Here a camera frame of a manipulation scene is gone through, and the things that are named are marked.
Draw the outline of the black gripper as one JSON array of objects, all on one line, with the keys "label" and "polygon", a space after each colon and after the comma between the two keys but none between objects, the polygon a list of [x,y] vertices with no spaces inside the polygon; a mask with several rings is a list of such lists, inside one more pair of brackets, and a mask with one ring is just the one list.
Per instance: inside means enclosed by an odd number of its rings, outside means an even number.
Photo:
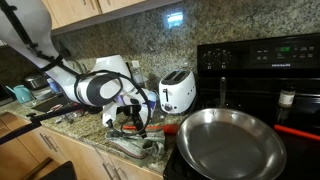
[{"label": "black gripper", "polygon": [[143,125],[142,118],[139,114],[141,110],[141,105],[139,104],[139,101],[136,99],[131,99],[130,102],[131,105],[121,106],[118,108],[118,111],[122,112],[124,115],[126,115],[129,119],[132,120],[138,135],[140,135],[142,138],[146,138],[147,134]]}]

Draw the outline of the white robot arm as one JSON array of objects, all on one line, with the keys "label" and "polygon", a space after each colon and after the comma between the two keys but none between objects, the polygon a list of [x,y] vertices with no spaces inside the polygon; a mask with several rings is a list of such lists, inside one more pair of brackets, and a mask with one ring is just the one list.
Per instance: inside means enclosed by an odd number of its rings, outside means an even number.
[{"label": "white robot arm", "polygon": [[65,96],[81,106],[103,109],[109,128],[123,109],[136,133],[145,138],[152,109],[149,91],[134,82],[119,55],[96,60],[88,73],[74,70],[51,40],[52,19],[42,0],[0,0],[0,38],[59,84]]}]

